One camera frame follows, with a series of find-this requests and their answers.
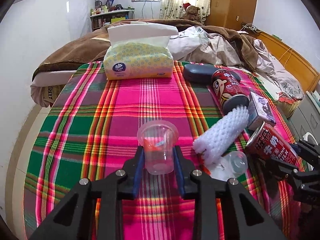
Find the teddy bear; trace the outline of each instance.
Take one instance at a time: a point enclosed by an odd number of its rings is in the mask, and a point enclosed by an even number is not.
[[[186,13],[183,14],[182,17],[180,17],[180,19],[201,23],[200,14],[198,13],[198,11],[200,11],[199,7],[193,6],[190,3],[184,3],[183,7],[186,10]]]

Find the red can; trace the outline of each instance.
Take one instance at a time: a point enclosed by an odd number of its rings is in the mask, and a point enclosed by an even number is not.
[[[275,157],[293,165],[298,162],[298,156],[289,143],[265,122],[250,137],[245,151],[249,154],[258,154],[264,160]]]
[[[237,106],[248,106],[249,99],[233,75],[225,69],[217,70],[212,75],[213,90],[217,95],[224,114]]]

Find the vinda logo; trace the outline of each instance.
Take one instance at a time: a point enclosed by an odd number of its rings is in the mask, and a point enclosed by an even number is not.
[[[117,63],[112,67],[114,72],[121,72],[125,71],[125,64],[124,63]]]

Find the drawer handle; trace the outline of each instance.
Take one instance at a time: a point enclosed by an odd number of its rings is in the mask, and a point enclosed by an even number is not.
[[[300,135],[301,135],[301,138],[303,138],[303,136],[306,134],[306,131],[305,129],[303,128],[303,126],[301,126],[300,128]]]
[[[310,117],[310,123],[312,124],[312,127],[313,127],[314,129],[317,128],[318,122],[317,122],[317,120],[313,117],[312,114],[311,114],[311,117]]]

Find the white foam mesh sleeve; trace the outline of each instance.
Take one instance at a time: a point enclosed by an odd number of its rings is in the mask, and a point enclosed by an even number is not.
[[[245,106],[237,106],[193,142],[196,153],[202,153],[204,165],[216,163],[247,127],[249,112]]]

